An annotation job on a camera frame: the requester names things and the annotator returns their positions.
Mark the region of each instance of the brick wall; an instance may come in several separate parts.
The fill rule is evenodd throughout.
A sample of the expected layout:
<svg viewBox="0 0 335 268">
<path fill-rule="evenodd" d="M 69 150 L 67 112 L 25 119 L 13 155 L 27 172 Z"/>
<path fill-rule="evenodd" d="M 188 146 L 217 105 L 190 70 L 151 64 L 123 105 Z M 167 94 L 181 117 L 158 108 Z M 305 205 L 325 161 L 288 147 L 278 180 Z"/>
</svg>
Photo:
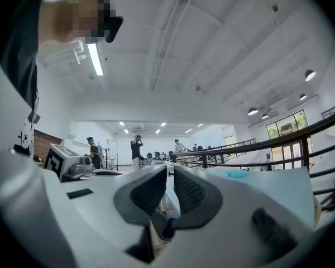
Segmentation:
<svg viewBox="0 0 335 268">
<path fill-rule="evenodd" d="M 61 144 L 61 139 L 44 134 L 38 130 L 35 130 L 33 138 L 33 155 L 37 155 L 45 163 L 47 153 L 49 152 L 50 143 Z"/>
</svg>

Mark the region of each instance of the white ceiling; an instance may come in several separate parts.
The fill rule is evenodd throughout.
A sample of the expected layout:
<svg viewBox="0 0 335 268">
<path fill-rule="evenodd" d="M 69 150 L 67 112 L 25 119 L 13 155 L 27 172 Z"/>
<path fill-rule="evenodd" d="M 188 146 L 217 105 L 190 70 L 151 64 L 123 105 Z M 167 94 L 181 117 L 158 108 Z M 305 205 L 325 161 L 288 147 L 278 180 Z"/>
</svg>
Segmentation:
<svg viewBox="0 0 335 268">
<path fill-rule="evenodd" d="M 246 119 L 257 123 L 278 101 L 290 100 L 286 107 L 292 109 L 300 94 L 315 95 L 335 40 L 311 0 L 111 1 L 125 21 L 113 43 L 98 44 L 104 76 L 95 74 L 86 46 L 80 65 L 74 56 L 47 62 L 65 47 L 56 43 L 44 46 L 39 59 L 78 94 L 123 102 L 132 92 L 138 95 L 132 106 L 150 102 L 154 93 L 169 94 L 243 114 L 257 107 L 260 113 Z M 308 83 L 307 69 L 317 72 Z M 229 118 L 226 123 L 233 123 Z"/>
<path fill-rule="evenodd" d="M 208 126 L 197 127 L 198 124 L 167 123 L 164 127 L 161 127 L 161 123 L 147 122 L 124 122 L 124 126 L 121 126 L 119 122 L 101 122 L 100 124 L 106 126 L 115 134 L 126 134 L 124 129 L 127 129 L 130 135 L 139 133 L 145 136 L 190 136 Z"/>
</svg>

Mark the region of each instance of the white table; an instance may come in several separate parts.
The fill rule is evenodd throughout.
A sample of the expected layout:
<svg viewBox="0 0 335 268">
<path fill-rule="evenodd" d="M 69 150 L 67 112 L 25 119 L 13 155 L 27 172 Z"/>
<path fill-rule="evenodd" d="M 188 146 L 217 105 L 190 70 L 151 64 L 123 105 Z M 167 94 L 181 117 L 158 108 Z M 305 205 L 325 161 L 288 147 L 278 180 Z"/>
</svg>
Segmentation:
<svg viewBox="0 0 335 268">
<path fill-rule="evenodd" d="M 314 229 L 314 198 L 309 173 L 305 167 L 292 170 L 250 171 L 244 178 L 226 177 L 232 171 L 225 167 L 209 167 L 203 172 L 221 179 L 240 181 L 252 185 L 294 213 L 310 229 Z M 180 212 L 179 200 L 174 192 L 174 178 L 166 182 L 166 195 Z"/>
</svg>

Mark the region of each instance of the white shirt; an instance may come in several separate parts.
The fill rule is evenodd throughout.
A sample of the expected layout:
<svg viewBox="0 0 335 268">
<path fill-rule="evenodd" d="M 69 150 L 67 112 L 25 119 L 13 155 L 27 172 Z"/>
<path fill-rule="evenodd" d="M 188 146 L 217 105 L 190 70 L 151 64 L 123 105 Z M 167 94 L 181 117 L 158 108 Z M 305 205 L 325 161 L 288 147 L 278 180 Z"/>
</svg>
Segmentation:
<svg viewBox="0 0 335 268">
<path fill-rule="evenodd" d="M 175 153 L 183 152 L 185 146 L 182 143 L 175 144 Z"/>
</svg>

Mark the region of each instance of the person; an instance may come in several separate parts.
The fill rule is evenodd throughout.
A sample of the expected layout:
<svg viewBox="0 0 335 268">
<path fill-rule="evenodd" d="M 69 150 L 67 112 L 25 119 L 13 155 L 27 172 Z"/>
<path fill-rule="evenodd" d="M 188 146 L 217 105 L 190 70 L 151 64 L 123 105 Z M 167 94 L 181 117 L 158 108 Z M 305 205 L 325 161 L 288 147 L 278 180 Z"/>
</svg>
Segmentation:
<svg viewBox="0 0 335 268">
<path fill-rule="evenodd" d="M 144 146 L 141 141 L 141 135 L 136 134 L 133 141 L 130 141 L 130 148 L 132 149 L 132 162 L 134 171 L 140 170 L 140 147 Z"/>
<path fill-rule="evenodd" d="M 183 152 L 186 150 L 184 144 L 179 143 L 179 139 L 175 139 L 175 153 Z"/>
<path fill-rule="evenodd" d="M 5 147 L 32 155 L 34 124 L 39 119 L 36 57 L 41 47 L 49 41 L 91 44 L 105 35 L 112 41 L 119 29 L 113 24 L 122 22 L 119 18 L 109 0 L 5 0 L 0 7 L 0 66 L 32 110 L 22 119 L 25 122 L 11 125 L 17 137 Z"/>
<path fill-rule="evenodd" d="M 90 144 L 90 154 L 89 157 L 92 160 L 92 164 L 95 169 L 100 169 L 101 168 L 101 159 L 98 155 L 98 147 L 96 144 L 94 144 L 93 137 L 88 137 L 87 138 L 88 144 Z"/>
</svg>

